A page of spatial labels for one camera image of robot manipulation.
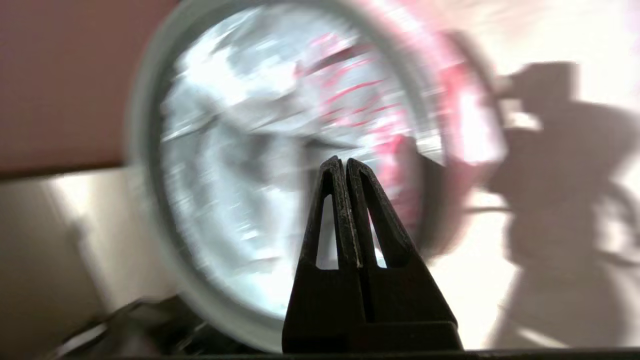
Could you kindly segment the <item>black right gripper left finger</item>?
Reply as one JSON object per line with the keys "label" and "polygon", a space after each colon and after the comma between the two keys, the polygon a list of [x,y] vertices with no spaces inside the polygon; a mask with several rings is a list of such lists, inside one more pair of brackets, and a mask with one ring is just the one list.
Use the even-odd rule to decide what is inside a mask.
{"label": "black right gripper left finger", "polygon": [[[371,228],[351,175],[357,160],[323,162],[282,330],[284,353],[370,353],[366,268]],[[317,265],[324,202],[331,197],[338,267]]]}

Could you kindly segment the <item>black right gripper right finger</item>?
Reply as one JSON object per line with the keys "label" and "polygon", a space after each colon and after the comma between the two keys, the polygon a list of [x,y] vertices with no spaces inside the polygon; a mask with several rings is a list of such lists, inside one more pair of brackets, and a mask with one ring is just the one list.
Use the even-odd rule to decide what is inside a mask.
{"label": "black right gripper right finger", "polygon": [[373,170],[349,159],[346,180],[365,312],[350,346],[363,352],[461,351],[457,319]]}

